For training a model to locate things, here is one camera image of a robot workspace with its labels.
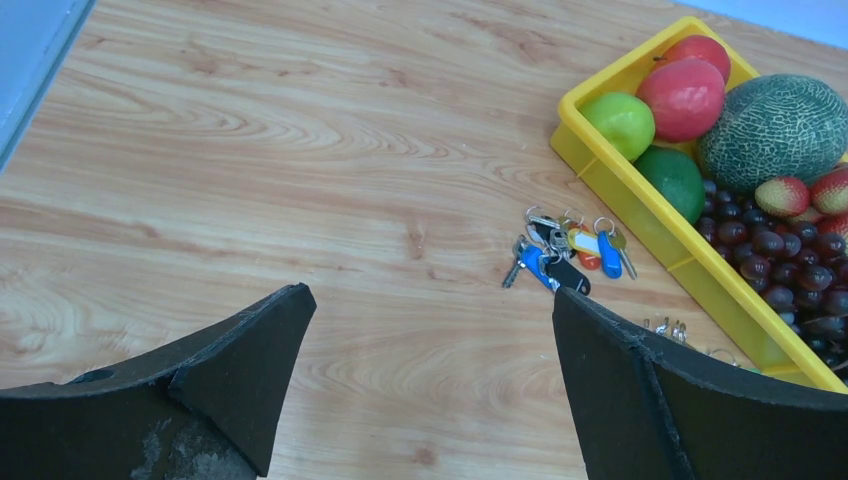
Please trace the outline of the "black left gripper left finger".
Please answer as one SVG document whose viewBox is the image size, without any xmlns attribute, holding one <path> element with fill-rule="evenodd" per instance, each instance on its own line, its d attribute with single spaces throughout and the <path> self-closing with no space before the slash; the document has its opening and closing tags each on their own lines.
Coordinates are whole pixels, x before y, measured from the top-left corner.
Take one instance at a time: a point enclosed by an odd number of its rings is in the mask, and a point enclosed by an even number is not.
<svg viewBox="0 0 848 480">
<path fill-rule="evenodd" d="M 64 383 L 1 393 L 5 479 L 257 479 L 316 302 L 286 286 Z"/>
</svg>

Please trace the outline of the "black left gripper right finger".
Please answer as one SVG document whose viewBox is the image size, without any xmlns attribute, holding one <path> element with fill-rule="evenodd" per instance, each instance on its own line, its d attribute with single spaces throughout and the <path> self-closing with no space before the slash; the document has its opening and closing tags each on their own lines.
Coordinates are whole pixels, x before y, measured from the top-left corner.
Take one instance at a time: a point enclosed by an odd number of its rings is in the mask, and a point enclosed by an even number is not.
<svg viewBox="0 0 848 480">
<path fill-rule="evenodd" d="M 591 479 L 843 479 L 847 398 L 713 359 L 570 288 L 554 337 Z"/>
</svg>

